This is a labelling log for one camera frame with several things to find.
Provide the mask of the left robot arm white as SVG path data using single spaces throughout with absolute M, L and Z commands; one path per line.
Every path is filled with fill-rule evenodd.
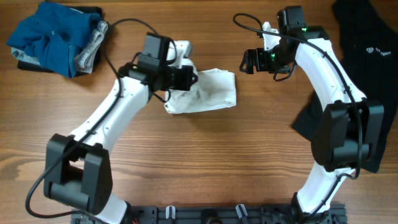
M 47 143 L 44 195 L 103 223 L 131 223 L 131 206 L 112 193 L 109 155 L 133 117 L 157 91 L 188 91 L 198 80 L 187 40 L 147 33 L 136 62 L 116 73 L 113 89 L 68 136 Z

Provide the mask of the white t-shirt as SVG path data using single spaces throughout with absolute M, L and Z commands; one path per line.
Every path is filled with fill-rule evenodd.
M 199 113 L 237 105 L 235 74 L 213 68 L 197 73 L 198 81 L 188 91 L 171 90 L 164 104 L 169 114 Z

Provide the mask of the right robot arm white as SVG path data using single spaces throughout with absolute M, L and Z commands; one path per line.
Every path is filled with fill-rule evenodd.
M 315 163 L 304 186 L 294 194 L 288 219 L 320 223 L 331 217 L 331 200 L 346 179 L 359 177 L 377 152 L 383 105 L 370 101 L 336 58 L 328 34 L 308 26 L 301 6 L 277 14 L 278 28 L 260 23 L 261 48 L 245 51 L 241 72 L 268 72 L 281 82 L 303 69 L 320 100 L 322 117 L 311 141 Z

